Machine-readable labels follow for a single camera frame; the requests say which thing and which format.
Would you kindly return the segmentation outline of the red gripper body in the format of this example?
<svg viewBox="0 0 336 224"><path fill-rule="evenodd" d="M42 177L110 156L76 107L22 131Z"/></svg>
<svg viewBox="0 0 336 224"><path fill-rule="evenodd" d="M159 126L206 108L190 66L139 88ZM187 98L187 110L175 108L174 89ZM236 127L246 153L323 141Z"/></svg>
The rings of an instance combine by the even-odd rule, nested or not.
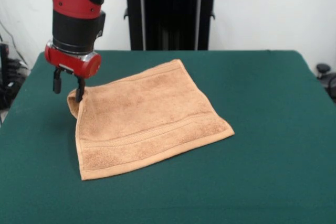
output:
<svg viewBox="0 0 336 224"><path fill-rule="evenodd" d="M86 55L70 54L59 50L52 40L48 41L45 47L45 58L53 66L68 70L84 79L94 76L101 65L101 56L97 52Z"/></svg>

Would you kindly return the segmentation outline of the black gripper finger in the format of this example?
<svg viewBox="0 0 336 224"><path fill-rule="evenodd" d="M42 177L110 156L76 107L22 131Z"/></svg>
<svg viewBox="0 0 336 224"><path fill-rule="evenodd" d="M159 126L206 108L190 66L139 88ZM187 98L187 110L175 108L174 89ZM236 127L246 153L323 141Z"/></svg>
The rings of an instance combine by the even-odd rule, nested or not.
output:
<svg viewBox="0 0 336 224"><path fill-rule="evenodd" d="M53 78L53 92L55 94L59 94L61 92L61 72L62 70L56 67Z"/></svg>
<svg viewBox="0 0 336 224"><path fill-rule="evenodd" d="M78 77L77 80L78 80L78 87L76 89L76 97L75 98L76 98L76 102L80 103L81 100L82 100L83 94L85 92L86 83L85 83L85 79L82 78L82 77Z"/></svg>

